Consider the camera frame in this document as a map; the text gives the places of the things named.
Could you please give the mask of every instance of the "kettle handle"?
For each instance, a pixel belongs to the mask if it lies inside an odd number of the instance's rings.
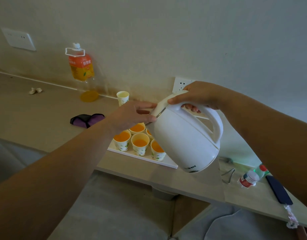
[[[220,143],[220,138],[223,133],[223,124],[219,114],[214,109],[211,109],[202,104],[196,104],[192,102],[182,102],[178,105],[181,106],[183,104],[192,104],[195,107],[197,107],[201,111],[201,113],[204,113],[205,115],[208,116],[208,119],[211,121],[213,126],[213,141],[215,144]]]

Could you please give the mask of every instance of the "empty paper cup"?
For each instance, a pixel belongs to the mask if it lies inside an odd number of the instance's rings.
[[[150,142],[152,142],[152,140],[154,139],[153,136],[150,134],[150,131],[148,129],[146,129],[146,134],[150,139]]]
[[[125,104],[129,100],[129,93],[126,91],[117,92],[119,106]]]
[[[151,157],[156,161],[162,161],[166,153],[158,144],[158,142],[156,142],[156,140],[153,140],[150,146],[151,146]]]
[[[132,136],[131,143],[136,155],[143,157],[149,145],[149,137],[144,133],[137,133]]]
[[[113,137],[113,141],[119,151],[125,152],[128,150],[130,138],[130,131],[124,130],[119,135],[115,135]]]
[[[137,133],[144,133],[144,131],[146,130],[146,126],[144,125],[144,123],[138,123],[135,126],[131,127],[129,130],[131,135],[133,136]]]

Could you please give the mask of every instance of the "cable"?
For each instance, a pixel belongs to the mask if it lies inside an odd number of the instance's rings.
[[[221,216],[221,217],[218,217],[218,218],[214,219],[214,220],[212,221],[211,225],[209,226],[209,228],[208,228],[208,230],[207,230],[207,232],[206,232],[206,234],[205,234],[205,237],[204,237],[203,239],[206,240],[206,236],[207,236],[207,234],[208,234],[210,228],[212,227],[212,224],[214,224],[215,221],[217,221],[217,220],[219,220],[219,219],[221,219],[221,218],[228,217],[228,216],[233,216],[233,215],[235,215],[236,213],[238,213],[240,210],[241,210],[241,209],[237,210],[237,211],[236,211],[235,213],[233,213],[233,214]]]

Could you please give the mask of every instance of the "juice bottle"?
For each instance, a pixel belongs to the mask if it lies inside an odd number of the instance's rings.
[[[79,43],[73,43],[73,48],[66,48],[65,54],[69,56],[73,78],[79,82],[78,90],[82,91],[80,100],[84,102],[95,101],[98,98],[98,93],[95,89],[95,73],[90,56],[80,48]]]

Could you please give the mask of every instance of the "electrical socket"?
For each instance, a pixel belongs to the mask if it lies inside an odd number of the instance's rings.
[[[172,89],[172,92],[179,92],[181,91],[185,86],[187,86],[190,83],[193,83],[195,80],[186,79],[182,77],[175,77],[174,87]]]
[[[10,46],[30,51],[36,50],[28,33],[15,31],[8,28],[2,28],[2,32]]]

